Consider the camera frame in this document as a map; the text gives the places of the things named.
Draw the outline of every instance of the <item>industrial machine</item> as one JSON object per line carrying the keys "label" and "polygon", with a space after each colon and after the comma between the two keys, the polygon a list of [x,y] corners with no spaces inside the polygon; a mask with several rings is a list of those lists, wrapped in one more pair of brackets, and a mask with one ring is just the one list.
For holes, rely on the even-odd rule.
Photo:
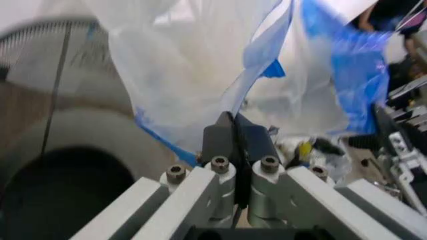
{"label": "industrial machine", "polygon": [[[204,130],[200,166],[140,178],[72,239],[427,239],[426,159],[401,129],[387,136],[383,166],[408,205],[365,179],[334,186],[322,168],[285,169],[264,127],[224,112]],[[246,208],[252,228],[236,228]]]}

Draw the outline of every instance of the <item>plastic bag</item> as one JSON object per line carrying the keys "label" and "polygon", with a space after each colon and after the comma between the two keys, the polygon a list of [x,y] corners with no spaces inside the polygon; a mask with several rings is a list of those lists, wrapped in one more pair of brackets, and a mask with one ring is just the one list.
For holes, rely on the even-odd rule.
{"label": "plastic bag", "polygon": [[286,77],[259,79],[241,113],[279,128],[278,139],[373,133],[370,105],[387,97],[383,50],[390,34],[363,33],[342,22],[317,0],[296,4],[279,57]]}
{"label": "plastic bag", "polygon": [[276,58],[293,1],[257,32],[281,2],[86,0],[108,30],[136,122],[191,165],[206,126],[222,111],[236,114],[260,75],[285,74]]}

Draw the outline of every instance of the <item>machinery components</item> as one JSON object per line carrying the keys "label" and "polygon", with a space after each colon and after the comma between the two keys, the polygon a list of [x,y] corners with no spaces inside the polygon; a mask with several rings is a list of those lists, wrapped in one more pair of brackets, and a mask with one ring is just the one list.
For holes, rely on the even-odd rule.
{"label": "machinery components", "polygon": [[427,219],[364,179],[337,188],[357,207],[402,239],[427,239]]}
{"label": "machinery components", "polygon": [[322,166],[312,165],[310,166],[310,171],[314,173],[318,178],[320,178],[322,181],[326,183],[328,179],[328,170],[326,170]]}
{"label": "machinery components", "polygon": [[189,173],[190,171],[183,165],[173,164],[161,174],[159,182],[167,186],[169,193],[172,194]]}
{"label": "machinery components", "polygon": [[317,226],[336,239],[398,239],[305,167],[272,175],[260,174],[258,166],[253,165],[252,189],[262,191],[258,195],[264,199],[256,201],[251,195],[249,214],[285,220],[283,227]]}
{"label": "machinery components", "polygon": [[230,228],[233,223],[235,205],[236,168],[223,156],[216,156],[204,166],[219,176],[218,206],[213,212],[207,226],[213,228]]}
{"label": "machinery components", "polygon": [[261,158],[261,169],[268,174],[274,174],[279,170],[280,162],[275,156]]}
{"label": "machinery components", "polygon": [[229,171],[229,159],[225,156],[215,156],[210,161],[210,168],[217,174],[225,174]]}
{"label": "machinery components", "polygon": [[130,239],[168,196],[165,186],[141,177],[71,239]]}
{"label": "machinery components", "polygon": [[378,106],[372,106],[379,138],[384,151],[378,157],[397,184],[405,200],[421,215],[427,217],[427,159],[414,147],[401,126]]}
{"label": "machinery components", "polygon": [[132,239],[183,239],[191,226],[208,223],[220,198],[218,175],[195,167]]}
{"label": "machinery components", "polygon": [[166,171],[166,178],[169,183],[180,184],[186,178],[186,169],[179,164],[172,165]]}

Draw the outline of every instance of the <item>black plastic piece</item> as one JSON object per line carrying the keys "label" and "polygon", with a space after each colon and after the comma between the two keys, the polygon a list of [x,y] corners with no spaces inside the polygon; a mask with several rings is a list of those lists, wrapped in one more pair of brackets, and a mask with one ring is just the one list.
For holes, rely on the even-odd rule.
{"label": "black plastic piece", "polygon": [[323,229],[268,228],[196,228],[190,229],[185,240],[333,240]]}
{"label": "black plastic piece", "polygon": [[328,139],[317,137],[313,143],[313,148],[321,151],[325,154],[334,154],[339,156],[344,156],[346,154],[341,148],[332,144]]}
{"label": "black plastic piece", "polygon": [[223,112],[214,125],[203,131],[201,164],[204,166],[216,156],[228,158],[237,171],[234,202],[242,209],[249,203],[252,164],[267,155],[278,158],[267,129],[241,114],[233,119],[230,112]]}

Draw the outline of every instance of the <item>hex socket screw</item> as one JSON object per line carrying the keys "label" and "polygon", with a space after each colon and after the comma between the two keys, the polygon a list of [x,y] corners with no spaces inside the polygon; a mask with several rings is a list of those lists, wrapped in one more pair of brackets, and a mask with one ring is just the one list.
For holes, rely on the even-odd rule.
{"label": "hex socket screw", "polygon": [[186,169],[180,164],[174,164],[167,168],[166,178],[171,184],[180,184],[186,178]]}
{"label": "hex socket screw", "polygon": [[261,169],[268,174],[274,174],[278,171],[280,161],[275,156],[267,155],[261,158]]}
{"label": "hex socket screw", "polygon": [[225,174],[229,171],[230,161],[226,156],[215,156],[210,160],[210,168],[217,174]]}

